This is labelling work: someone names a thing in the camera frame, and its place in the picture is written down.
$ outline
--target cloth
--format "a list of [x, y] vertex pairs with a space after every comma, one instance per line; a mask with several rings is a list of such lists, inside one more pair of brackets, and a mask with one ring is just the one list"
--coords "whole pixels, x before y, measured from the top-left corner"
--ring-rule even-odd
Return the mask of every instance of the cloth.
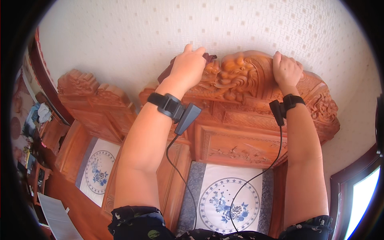
[[39, 122], [46, 122], [46, 121], [51, 121], [52, 118], [51, 118], [51, 110], [49, 109], [49, 107], [47, 105], [45, 105], [45, 103], [42, 103], [40, 105], [40, 108], [39, 110], [37, 111], [37, 113], [39, 114]]
[[[312, 239], [326, 240], [331, 231], [329, 225], [332, 222], [330, 216], [322, 215], [308, 219], [305, 222], [295, 224], [283, 231], [279, 239]], [[112, 223], [108, 230], [114, 240], [271, 240], [267, 235], [254, 231], [234, 232], [223, 235], [205, 229], [195, 229], [175, 237], [165, 227], [164, 218], [159, 209], [155, 207], [125, 206], [112, 211]]]
[[38, 117], [38, 113], [37, 113], [37, 110], [39, 110], [40, 108], [40, 103], [36, 103], [30, 110], [30, 112], [32, 113], [32, 116], [31, 116], [31, 119], [32, 121], [36, 121], [37, 120], [37, 117]]
[[[213, 61], [215, 61], [217, 59], [217, 56], [216, 55], [209, 55], [208, 53], [204, 53], [203, 54], [203, 58], [205, 58], [206, 60], [206, 63], [205, 65], [207, 66], [208, 63], [211, 63]], [[157, 80], [159, 81], [159, 83], [161, 83], [166, 77], [168, 77], [170, 75], [170, 72], [172, 70], [172, 67], [173, 67], [173, 63], [175, 62], [175, 59], [176, 57], [174, 57], [171, 61], [170, 61], [170, 65], [160, 74], [160, 76], [157, 78]]]

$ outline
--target window frame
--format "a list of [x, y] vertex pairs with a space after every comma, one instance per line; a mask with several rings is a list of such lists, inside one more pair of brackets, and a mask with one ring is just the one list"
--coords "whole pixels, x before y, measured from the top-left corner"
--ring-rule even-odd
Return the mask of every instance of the window frame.
[[355, 162], [331, 176], [330, 216], [333, 218], [331, 227], [334, 229], [334, 232], [329, 235], [328, 239], [344, 239], [351, 218], [353, 186], [365, 179], [381, 165], [381, 158], [376, 151], [377, 147], [374, 144]]

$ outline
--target black cable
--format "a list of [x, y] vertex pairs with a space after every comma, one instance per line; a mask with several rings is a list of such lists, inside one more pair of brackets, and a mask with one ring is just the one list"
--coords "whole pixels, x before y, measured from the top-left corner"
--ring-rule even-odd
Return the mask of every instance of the black cable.
[[181, 176], [181, 173], [180, 173], [180, 171], [177, 169], [177, 167], [170, 161], [169, 156], [168, 156], [168, 150], [170, 149], [170, 147], [172, 146], [172, 144], [176, 141], [176, 139], [177, 139], [179, 136], [180, 136], [180, 135], [177, 134], [176, 137], [175, 137], [175, 138], [171, 141], [171, 143], [168, 145], [167, 150], [166, 150], [166, 156], [167, 156], [167, 159], [168, 159], [169, 163], [170, 163], [170, 164], [173, 166], [173, 168], [179, 173], [181, 179], [183, 179], [183, 181], [184, 181], [184, 183], [185, 183], [185, 186], [187, 187], [189, 193], [191, 194], [191, 197], [192, 197], [192, 200], [193, 200], [193, 205], [194, 205], [194, 207], [195, 207], [195, 225], [194, 225], [194, 227], [193, 227], [193, 230], [195, 230], [195, 229], [196, 229], [196, 223], [197, 223], [197, 208], [196, 208], [195, 199], [193, 198], [192, 192], [191, 192], [191, 190], [189, 189], [189, 187], [188, 187], [188, 185], [187, 185], [187, 182], [184, 180], [183, 176]]
[[235, 224], [233, 223], [233, 219], [232, 219], [232, 213], [231, 213], [231, 210], [232, 210], [232, 205], [233, 205], [233, 202], [235, 201], [235, 198], [236, 196], [238, 195], [238, 193], [240, 192], [240, 190], [247, 184], [249, 183], [250, 181], [252, 181], [253, 179], [255, 179], [256, 177], [260, 176], [261, 174], [265, 173], [266, 171], [268, 171], [274, 164], [275, 162], [277, 161], [277, 159], [279, 158], [280, 156], [280, 152], [281, 152], [281, 143], [283, 142], [283, 131], [281, 129], [281, 126], [280, 126], [280, 149], [279, 149], [279, 153], [277, 154], [277, 157], [276, 159], [273, 161], [273, 163], [269, 166], [269, 168], [267, 168], [265, 171], [263, 171], [262, 173], [259, 173], [257, 174], [256, 176], [254, 176], [253, 178], [249, 179], [246, 183], [244, 183], [244, 185], [241, 186], [241, 188], [239, 189], [239, 191], [237, 191], [235, 197], [233, 198], [232, 202], [231, 202], [231, 205], [229, 206], [229, 217], [231, 218], [231, 222], [232, 222], [232, 225], [233, 227], [235, 228], [235, 230], [238, 232]]

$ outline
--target patterned wallpaper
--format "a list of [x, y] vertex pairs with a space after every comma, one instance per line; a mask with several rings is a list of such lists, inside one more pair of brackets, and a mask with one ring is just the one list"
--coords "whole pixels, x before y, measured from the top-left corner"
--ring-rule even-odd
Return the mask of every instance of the patterned wallpaper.
[[[219, 59], [278, 50], [321, 76], [339, 106], [342, 129], [323, 148], [326, 177], [373, 144], [372, 107], [365, 106], [377, 95], [369, 92], [378, 86], [377, 68], [362, 31], [337, 0], [57, 0], [40, 23], [39, 38], [55, 83], [72, 68], [92, 72], [136, 105], [140, 90], [156, 82], [187, 43]], [[357, 116], [351, 105], [362, 88], [359, 111], [369, 117]], [[357, 131], [360, 138], [351, 142]], [[343, 158], [340, 146], [347, 151], [351, 144]]]

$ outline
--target carved panel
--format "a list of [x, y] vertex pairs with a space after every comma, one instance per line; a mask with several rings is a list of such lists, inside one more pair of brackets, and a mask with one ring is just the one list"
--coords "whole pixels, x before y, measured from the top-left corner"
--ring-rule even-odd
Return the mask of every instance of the carved panel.
[[99, 84], [91, 73], [76, 69], [58, 80], [58, 97], [90, 134], [121, 144], [135, 118], [134, 105], [123, 90]]
[[[278, 135], [268, 135], [263, 131], [195, 124], [196, 161], [266, 168], [277, 157], [280, 147]], [[282, 153], [286, 152], [286, 136], [283, 136]]]
[[[155, 87], [140, 93], [146, 103]], [[339, 131], [337, 106], [319, 76], [304, 71], [297, 89], [311, 112], [321, 144]], [[190, 126], [197, 161], [244, 167], [268, 167], [276, 158], [280, 129], [269, 107], [283, 95], [273, 77], [272, 58], [258, 51], [238, 52], [209, 63], [201, 81], [182, 99], [203, 111]], [[286, 137], [286, 125], [282, 128]], [[286, 140], [278, 163], [287, 159]]]

